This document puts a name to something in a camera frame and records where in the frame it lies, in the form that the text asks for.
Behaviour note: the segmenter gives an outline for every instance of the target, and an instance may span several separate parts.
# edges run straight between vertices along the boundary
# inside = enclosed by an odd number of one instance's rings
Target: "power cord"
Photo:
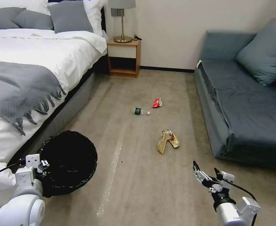
[[[9,166],[7,166],[7,167],[1,169],[1,170],[0,170],[0,173],[1,173],[2,171],[6,170],[6,169],[9,169],[9,168],[15,166],[15,165],[24,164],[24,163],[25,163],[25,159],[20,159],[18,162],[14,163],[14,164],[11,164],[11,165],[9,165]]]
[[[142,40],[142,38],[139,38],[137,35],[134,35],[134,38],[132,38],[134,41]]]
[[[255,201],[257,201],[256,198],[255,198],[255,196],[251,192],[249,192],[248,190],[246,190],[246,189],[244,189],[244,188],[242,188],[242,187],[240,187],[240,186],[238,186],[236,184],[233,184],[230,181],[225,180],[224,178],[222,180],[225,181],[225,182],[227,182],[228,184],[232,185],[233,187],[236,187],[236,188],[244,191],[245,193],[249,194],[252,197],[252,199],[254,199]],[[256,221],[256,217],[257,217],[257,214],[254,215],[251,226],[254,226],[255,221]]]

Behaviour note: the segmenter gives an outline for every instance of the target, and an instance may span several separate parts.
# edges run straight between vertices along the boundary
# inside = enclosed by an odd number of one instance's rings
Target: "sofa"
[[[276,166],[276,82],[261,85],[235,60],[255,36],[207,31],[194,77],[213,156]]]

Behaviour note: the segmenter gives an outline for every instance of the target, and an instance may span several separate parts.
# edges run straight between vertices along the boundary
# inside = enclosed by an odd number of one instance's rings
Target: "nightstand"
[[[140,71],[141,42],[107,43],[110,76],[137,78]]]

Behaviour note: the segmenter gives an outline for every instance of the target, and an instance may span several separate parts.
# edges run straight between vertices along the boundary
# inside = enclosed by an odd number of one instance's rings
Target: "black trash bag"
[[[43,196],[69,194],[84,186],[97,166],[94,144],[84,135],[64,131],[46,140],[38,152],[41,160],[50,164],[47,175],[38,175],[43,184]]]

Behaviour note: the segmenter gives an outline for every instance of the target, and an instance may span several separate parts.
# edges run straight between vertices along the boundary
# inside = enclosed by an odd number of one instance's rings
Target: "table lamp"
[[[115,9],[128,9],[128,8],[135,8],[136,7],[136,1],[135,0],[108,0],[108,6],[110,8]],[[121,36],[117,36],[114,38],[115,42],[119,43],[127,43],[131,42],[132,38],[128,36],[124,36],[123,32],[123,10],[121,10],[121,24],[122,24],[122,34]]]

